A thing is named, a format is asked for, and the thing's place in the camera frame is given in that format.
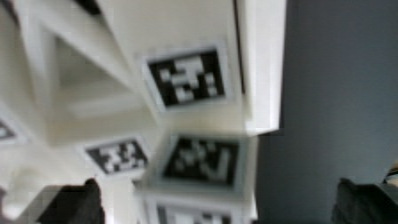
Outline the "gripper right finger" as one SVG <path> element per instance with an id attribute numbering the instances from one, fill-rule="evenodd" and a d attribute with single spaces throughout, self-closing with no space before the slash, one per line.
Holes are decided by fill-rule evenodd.
<path id="1" fill-rule="evenodd" d="M 333 224 L 398 224 L 398 187 L 340 180 Z"/>

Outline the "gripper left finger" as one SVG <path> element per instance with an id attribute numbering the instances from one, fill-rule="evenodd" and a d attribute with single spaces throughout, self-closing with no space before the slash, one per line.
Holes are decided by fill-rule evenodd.
<path id="1" fill-rule="evenodd" d="M 47 186 L 13 224 L 105 224 L 96 180 L 87 179 L 82 185 Z"/>

